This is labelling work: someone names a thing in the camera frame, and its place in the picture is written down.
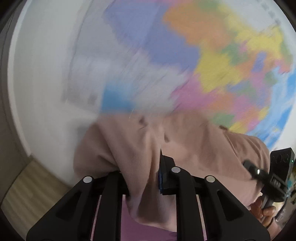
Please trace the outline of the person's right hand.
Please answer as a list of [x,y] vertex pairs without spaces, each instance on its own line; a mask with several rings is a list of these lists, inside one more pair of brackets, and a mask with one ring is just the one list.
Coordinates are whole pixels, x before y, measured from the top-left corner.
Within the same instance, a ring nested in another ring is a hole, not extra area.
[[262,208],[262,197],[258,197],[254,203],[250,205],[250,212],[256,217],[258,221],[268,230],[270,235],[277,235],[281,229],[276,223],[274,217],[276,213],[276,207],[270,206]]

